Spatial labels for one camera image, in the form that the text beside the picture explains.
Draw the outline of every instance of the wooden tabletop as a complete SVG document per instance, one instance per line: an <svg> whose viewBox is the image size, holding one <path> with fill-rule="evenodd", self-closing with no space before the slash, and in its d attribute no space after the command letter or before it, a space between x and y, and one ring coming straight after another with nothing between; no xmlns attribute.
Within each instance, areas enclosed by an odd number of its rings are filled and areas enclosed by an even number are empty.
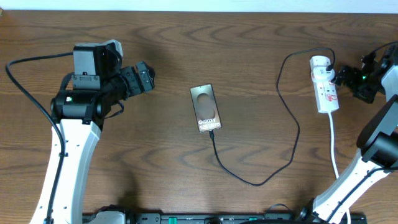
<svg viewBox="0 0 398 224"><path fill-rule="evenodd" d="M215 131L224 165L261 182L289 161L297 127L275 91L283 59L313 47L343 64L398 39L398 17L377 14L5 11L0 65L70 52L78 42L116 39L124 66L145 60L155 89L128 99L106 120L91 161L84 211L118 204L165 213L263 212L284 203L299 211L335 180L328 116L317 113L308 60L288 60L280 90L301 134L293 163L262 187L250 187L218 166L211 139L196 125L189 89L212 83L223 121ZM48 110L73 58L18 64L12 72ZM338 89L333 113L340 172L356 138L386 102L372 105ZM0 71L0 223L28 223L39 201L51 145L40 111ZM351 208L369 223L397 223L398 176L376 183Z"/></svg>

